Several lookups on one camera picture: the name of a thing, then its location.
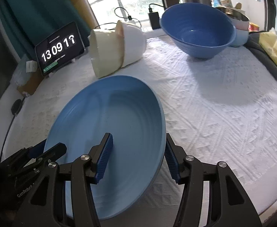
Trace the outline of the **light blue plate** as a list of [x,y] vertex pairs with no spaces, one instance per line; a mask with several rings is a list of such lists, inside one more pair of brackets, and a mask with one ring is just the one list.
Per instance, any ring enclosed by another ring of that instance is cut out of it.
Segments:
[[132,206],[154,182],[165,143],[165,116],[156,93],[132,76],[106,77],[76,94],[56,118],[45,148],[66,145],[59,164],[105,146],[93,163],[92,194],[98,218],[109,219]]

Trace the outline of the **dark grey cloth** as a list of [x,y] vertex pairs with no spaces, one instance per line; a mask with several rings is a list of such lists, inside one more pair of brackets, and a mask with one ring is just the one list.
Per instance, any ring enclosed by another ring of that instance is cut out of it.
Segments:
[[260,32],[250,32],[248,41],[244,44],[244,46],[252,52],[252,54],[266,67],[266,69],[277,81],[277,66],[258,43],[259,37]]

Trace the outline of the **black power bank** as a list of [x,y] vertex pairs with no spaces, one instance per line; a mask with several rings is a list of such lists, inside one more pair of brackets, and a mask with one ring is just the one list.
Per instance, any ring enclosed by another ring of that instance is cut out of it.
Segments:
[[159,24],[159,13],[153,12],[153,10],[150,8],[148,16],[149,16],[149,21],[152,29],[153,30],[160,29],[161,26]]

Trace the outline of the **small white box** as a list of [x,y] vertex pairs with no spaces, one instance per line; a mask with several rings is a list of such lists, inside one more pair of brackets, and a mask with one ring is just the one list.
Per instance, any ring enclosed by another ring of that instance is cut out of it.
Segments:
[[34,73],[37,71],[38,63],[36,61],[26,61],[26,73]]

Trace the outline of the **cardboard box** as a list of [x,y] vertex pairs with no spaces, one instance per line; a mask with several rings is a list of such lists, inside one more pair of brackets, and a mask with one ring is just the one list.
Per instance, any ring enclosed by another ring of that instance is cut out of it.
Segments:
[[42,80],[43,76],[41,71],[37,70],[31,74],[27,83],[23,86],[17,87],[17,90],[22,96],[31,96],[35,93]]

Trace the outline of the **white strawberry bowl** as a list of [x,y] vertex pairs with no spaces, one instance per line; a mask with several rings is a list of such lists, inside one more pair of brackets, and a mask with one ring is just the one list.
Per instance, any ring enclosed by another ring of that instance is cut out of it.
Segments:
[[143,31],[132,23],[119,20],[115,32],[123,38],[122,68],[139,61],[147,48],[147,39]]

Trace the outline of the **yellow tissue pack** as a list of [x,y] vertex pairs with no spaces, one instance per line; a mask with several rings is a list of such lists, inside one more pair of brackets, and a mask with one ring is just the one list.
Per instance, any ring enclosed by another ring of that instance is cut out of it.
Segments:
[[271,28],[259,34],[259,44],[277,66],[277,31]]

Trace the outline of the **pink bowl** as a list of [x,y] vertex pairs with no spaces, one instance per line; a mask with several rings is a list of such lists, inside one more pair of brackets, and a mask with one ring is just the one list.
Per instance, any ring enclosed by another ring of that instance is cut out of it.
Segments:
[[241,21],[241,20],[237,20],[237,19],[233,19],[233,18],[230,18],[230,20],[232,21],[233,25],[234,25],[237,29],[248,31],[248,28],[249,28],[249,20],[248,20],[248,21]]

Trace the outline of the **teal curtain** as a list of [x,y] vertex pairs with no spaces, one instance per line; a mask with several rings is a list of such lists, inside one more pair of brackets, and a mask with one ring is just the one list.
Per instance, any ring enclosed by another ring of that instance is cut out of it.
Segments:
[[89,46],[91,29],[70,0],[0,0],[0,21],[20,58],[35,60],[35,46],[70,22]]

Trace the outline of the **tablet showing clock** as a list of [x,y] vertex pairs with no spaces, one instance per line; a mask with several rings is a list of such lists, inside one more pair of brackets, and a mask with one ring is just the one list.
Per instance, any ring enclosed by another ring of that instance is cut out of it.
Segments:
[[77,24],[70,22],[35,46],[42,76],[69,64],[85,52]]

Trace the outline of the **large dark blue bowl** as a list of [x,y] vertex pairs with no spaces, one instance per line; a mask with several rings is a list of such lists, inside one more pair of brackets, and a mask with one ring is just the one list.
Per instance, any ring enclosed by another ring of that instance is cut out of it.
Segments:
[[180,50],[194,58],[213,58],[236,39],[236,28],[227,15],[199,3],[169,7],[160,26]]

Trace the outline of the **white power strip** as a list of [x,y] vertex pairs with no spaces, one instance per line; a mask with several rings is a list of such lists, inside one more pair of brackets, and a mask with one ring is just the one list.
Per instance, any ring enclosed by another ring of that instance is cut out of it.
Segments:
[[154,38],[166,35],[166,33],[162,29],[155,29],[152,31],[145,32],[144,35],[146,36],[146,38]]

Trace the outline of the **cream bowl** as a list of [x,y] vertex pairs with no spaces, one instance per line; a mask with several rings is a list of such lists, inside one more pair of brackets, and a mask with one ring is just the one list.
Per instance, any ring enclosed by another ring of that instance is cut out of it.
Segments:
[[114,30],[93,29],[88,39],[92,67],[98,79],[122,67],[125,46],[122,36]]

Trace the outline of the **white knitted bed cover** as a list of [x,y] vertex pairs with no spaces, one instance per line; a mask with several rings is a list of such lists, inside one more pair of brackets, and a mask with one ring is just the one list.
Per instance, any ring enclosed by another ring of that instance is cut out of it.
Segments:
[[[277,211],[277,81],[248,49],[229,47],[202,61],[159,36],[118,74],[156,92],[166,130],[186,153],[230,166],[262,221]],[[44,79],[16,117],[11,106],[21,96],[9,86],[0,99],[0,157],[44,140],[63,107],[95,80],[85,54]]]

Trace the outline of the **yellow curtain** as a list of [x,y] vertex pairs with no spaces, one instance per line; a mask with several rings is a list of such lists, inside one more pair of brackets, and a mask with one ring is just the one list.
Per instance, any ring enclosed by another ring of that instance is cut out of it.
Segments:
[[98,26],[98,21],[88,0],[70,0],[79,15],[86,22],[90,29]]

